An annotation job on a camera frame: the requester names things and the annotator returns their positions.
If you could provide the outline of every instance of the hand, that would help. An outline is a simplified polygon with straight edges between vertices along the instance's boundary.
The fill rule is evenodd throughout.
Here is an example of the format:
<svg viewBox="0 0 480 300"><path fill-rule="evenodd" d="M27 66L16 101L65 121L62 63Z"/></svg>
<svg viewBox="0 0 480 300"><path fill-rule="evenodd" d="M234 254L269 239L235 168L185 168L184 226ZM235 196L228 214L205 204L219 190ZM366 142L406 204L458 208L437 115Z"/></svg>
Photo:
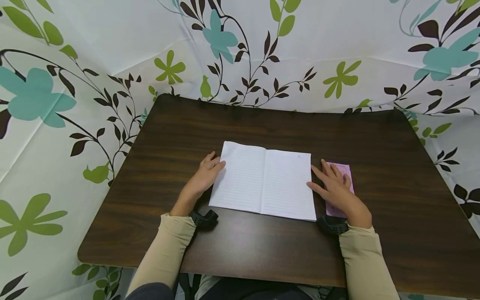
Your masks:
<svg viewBox="0 0 480 300"><path fill-rule="evenodd" d="M322 159L322 169L323 172L312 165L312 171L323 181L325 188L313 182L307 182L308 187L331 205L340 209L347 216L347 221L351 226L371 228L372 214L367 206L350 192L352 184L350 177L347 174L342 176L335 164L329 166L324 159Z"/></svg>
<svg viewBox="0 0 480 300"><path fill-rule="evenodd" d="M198 171L187 182L180 192L179 198L172 210L171 216L188 216L195 206L198 198L214 183L217 175L225 167L225 161L215 156L215 151L208 154L201 162Z"/></svg>

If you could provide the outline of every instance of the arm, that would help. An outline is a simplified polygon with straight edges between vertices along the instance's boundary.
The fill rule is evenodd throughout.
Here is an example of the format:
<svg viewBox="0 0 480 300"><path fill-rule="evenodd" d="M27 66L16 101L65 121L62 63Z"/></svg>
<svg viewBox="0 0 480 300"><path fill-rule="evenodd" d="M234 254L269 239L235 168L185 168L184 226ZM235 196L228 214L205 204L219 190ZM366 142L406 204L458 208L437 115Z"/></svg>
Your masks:
<svg viewBox="0 0 480 300"><path fill-rule="evenodd" d="M170 213L162 215L158 233L138 266L127 295L152 282L173 288L183 254L195 233L196 226L188 215L198 198L212 186L218 173L225 167L225 162L220 162L219 157L212 159L214 155L215 152L212 152L205 157L198 171L182 189Z"/></svg>
<svg viewBox="0 0 480 300"><path fill-rule="evenodd" d="M312 170L325 188L307 185L347 216L349 230L340 235L340 248L345 260L350 300L399 300L395 285L382 255L380 238L372 226L367 206L349 188L351 180L338 168L322 159L323 172Z"/></svg>

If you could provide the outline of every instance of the pink card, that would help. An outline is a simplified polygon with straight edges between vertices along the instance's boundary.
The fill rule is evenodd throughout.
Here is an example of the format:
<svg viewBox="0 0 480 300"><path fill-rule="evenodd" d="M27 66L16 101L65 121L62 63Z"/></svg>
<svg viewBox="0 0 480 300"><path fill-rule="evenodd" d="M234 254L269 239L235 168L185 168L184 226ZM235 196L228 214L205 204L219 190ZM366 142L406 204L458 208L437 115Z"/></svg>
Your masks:
<svg viewBox="0 0 480 300"><path fill-rule="evenodd" d="M350 172L350 166L349 165L342 165L342 164L337 164L334 163L335 166L338 168L338 170L343 174L347 174L350 179L352 180L352 184L350 185L350 191L353 191L353 179L352 179L352 173ZM325 201L325 207L326 207L326 212L327 215L329 216L337 216L340 218L346 218L346 216L343 214L341 210L338 208L333 207L328 201Z"/></svg>

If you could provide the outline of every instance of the notebook page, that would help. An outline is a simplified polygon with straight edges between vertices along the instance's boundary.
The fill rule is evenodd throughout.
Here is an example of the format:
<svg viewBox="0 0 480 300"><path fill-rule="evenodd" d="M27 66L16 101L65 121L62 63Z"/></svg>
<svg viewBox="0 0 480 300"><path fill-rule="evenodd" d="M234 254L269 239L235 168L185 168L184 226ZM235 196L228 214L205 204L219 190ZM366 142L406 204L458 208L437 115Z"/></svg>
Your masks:
<svg viewBox="0 0 480 300"><path fill-rule="evenodd" d="M310 153L267 150L261 214L316 221Z"/></svg>
<svg viewBox="0 0 480 300"><path fill-rule="evenodd" d="M225 141L225 168L213 184L210 206L260 213L265 148Z"/></svg>

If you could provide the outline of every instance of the beige sleeve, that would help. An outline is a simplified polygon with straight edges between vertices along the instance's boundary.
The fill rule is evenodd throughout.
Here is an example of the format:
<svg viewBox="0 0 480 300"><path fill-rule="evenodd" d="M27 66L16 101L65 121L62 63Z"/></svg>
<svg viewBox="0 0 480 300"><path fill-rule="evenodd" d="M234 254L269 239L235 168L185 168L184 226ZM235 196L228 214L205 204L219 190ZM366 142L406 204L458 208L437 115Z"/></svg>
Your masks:
<svg viewBox="0 0 480 300"><path fill-rule="evenodd" d="M173 288L180 264L196 225L189 216L162 215L158 233L130 283L127 295L151 282L161 282Z"/></svg>
<svg viewBox="0 0 480 300"><path fill-rule="evenodd" d="M380 238L372 228L348 226L340 235L350 300L399 300L382 255Z"/></svg>

